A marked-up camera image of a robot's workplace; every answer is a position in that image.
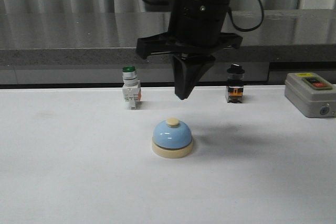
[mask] robotic arm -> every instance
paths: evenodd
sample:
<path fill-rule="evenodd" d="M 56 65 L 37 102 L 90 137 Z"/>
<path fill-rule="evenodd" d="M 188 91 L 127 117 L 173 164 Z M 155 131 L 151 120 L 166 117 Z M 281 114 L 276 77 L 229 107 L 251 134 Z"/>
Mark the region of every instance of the robotic arm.
<path fill-rule="evenodd" d="M 213 66 L 211 54 L 240 47 L 242 37 L 221 33 L 230 0 L 174 0 L 168 31 L 139 38 L 138 55 L 172 54 L 175 94 L 186 99 L 203 74 Z"/>

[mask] gray countertop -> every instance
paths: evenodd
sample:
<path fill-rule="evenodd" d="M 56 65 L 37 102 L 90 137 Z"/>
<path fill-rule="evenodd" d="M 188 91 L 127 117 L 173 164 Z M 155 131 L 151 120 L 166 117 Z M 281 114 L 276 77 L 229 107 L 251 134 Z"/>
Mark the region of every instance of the gray countertop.
<path fill-rule="evenodd" d="M 222 50 L 219 62 L 336 61 L 335 10 L 266 11 L 256 31 L 239 33 L 229 19 L 224 32 L 243 36 L 239 50 Z M 234 12 L 251 27 L 260 14 Z M 0 15 L 0 66 L 169 63 L 168 56 L 143 60 L 137 39 L 165 32 L 169 13 Z"/>

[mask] switch box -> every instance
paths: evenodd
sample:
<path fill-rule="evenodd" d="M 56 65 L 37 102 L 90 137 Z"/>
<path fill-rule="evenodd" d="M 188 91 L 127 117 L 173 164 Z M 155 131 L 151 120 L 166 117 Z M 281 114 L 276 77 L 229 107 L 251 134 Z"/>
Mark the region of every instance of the switch box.
<path fill-rule="evenodd" d="M 285 96 L 308 118 L 336 116 L 336 88 L 316 73 L 289 73 Z"/>

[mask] green indicator light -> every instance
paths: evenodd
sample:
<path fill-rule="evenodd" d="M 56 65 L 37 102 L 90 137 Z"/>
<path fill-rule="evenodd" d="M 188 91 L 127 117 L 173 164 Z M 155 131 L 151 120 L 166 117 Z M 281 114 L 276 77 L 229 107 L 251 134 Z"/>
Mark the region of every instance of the green indicator light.
<path fill-rule="evenodd" d="M 122 71 L 124 73 L 130 73 L 130 72 L 134 72 L 135 71 L 135 66 L 127 66 L 127 67 L 123 67 Z"/>

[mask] yellow label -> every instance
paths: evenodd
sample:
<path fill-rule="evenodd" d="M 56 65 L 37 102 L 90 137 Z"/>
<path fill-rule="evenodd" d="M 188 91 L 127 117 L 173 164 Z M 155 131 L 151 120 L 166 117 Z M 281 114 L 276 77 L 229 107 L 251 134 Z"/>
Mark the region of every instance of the yellow label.
<path fill-rule="evenodd" d="M 299 77 L 314 76 L 312 73 L 297 73 L 296 75 Z"/>

